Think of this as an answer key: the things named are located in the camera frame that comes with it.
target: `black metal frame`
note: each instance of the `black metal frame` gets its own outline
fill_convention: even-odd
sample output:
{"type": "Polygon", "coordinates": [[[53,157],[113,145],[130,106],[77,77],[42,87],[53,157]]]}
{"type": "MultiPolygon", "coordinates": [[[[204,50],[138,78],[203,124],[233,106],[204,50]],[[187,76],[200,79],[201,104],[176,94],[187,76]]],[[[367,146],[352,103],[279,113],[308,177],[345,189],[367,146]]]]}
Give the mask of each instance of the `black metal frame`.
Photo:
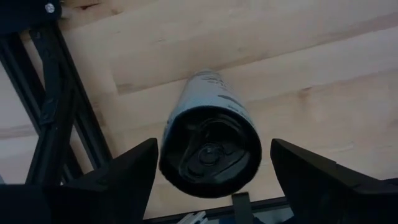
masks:
{"type": "Polygon", "coordinates": [[[73,123],[94,169],[112,157],[56,22],[35,26],[30,36],[43,61],[45,90],[18,33],[0,38],[0,61],[39,134],[27,183],[57,185],[61,173],[64,183],[83,175],[68,146],[73,123]]]}

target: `wooden surface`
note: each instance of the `wooden surface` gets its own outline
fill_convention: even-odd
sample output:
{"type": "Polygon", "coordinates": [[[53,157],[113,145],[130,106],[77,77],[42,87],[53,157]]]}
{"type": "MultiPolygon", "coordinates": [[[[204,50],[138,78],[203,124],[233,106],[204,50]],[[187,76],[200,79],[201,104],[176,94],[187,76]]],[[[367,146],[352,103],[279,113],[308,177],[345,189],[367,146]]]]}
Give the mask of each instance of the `wooden surface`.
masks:
{"type": "MultiPolygon", "coordinates": [[[[396,0],[103,0],[74,9],[60,26],[113,156],[149,137],[160,141],[185,80],[212,68],[261,137],[261,167],[242,189],[252,201],[283,195],[272,138],[372,177],[398,176],[396,0]]],[[[0,73],[0,175],[18,183],[37,135],[0,73]]],[[[91,170],[75,133],[71,144],[91,170]]],[[[158,172],[145,217],[230,204],[185,195],[158,172]]]]}

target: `screw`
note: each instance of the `screw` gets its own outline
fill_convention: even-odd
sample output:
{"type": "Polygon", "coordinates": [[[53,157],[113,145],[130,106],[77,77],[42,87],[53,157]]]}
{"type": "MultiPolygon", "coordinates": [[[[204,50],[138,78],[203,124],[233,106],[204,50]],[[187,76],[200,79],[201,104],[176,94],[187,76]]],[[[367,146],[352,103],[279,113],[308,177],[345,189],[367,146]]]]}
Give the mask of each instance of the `screw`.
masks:
{"type": "Polygon", "coordinates": [[[45,10],[46,10],[48,13],[53,13],[53,12],[55,12],[55,7],[54,7],[54,5],[51,4],[51,3],[46,4],[46,5],[44,6],[44,8],[45,8],[45,10]]]}

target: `label on can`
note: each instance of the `label on can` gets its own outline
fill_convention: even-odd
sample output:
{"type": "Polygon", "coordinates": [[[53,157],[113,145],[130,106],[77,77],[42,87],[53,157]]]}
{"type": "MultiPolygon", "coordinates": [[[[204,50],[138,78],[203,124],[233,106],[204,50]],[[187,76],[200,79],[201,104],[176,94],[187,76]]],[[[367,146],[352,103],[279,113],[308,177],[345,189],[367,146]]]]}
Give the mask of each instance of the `label on can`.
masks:
{"type": "Polygon", "coordinates": [[[180,100],[167,121],[163,142],[169,135],[174,119],[180,113],[199,106],[226,108],[242,116],[254,127],[248,111],[233,93],[231,87],[222,80],[221,75],[211,70],[202,70],[185,84],[180,100]]]}

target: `cylindrical can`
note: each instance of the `cylindrical can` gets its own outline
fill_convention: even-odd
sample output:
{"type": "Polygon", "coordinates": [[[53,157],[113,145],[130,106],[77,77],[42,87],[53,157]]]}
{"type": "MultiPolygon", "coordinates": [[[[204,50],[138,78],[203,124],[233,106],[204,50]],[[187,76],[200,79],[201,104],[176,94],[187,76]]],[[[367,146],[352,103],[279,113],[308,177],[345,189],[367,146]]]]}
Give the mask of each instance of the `cylindrical can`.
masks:
{"type": "Polygon", "coordinates": [[[253,179],[261,152],[245,107],[218,73],[203,70],[188,80],[169,117],[159,166],[181,191],[218,198],[253,179]]]}

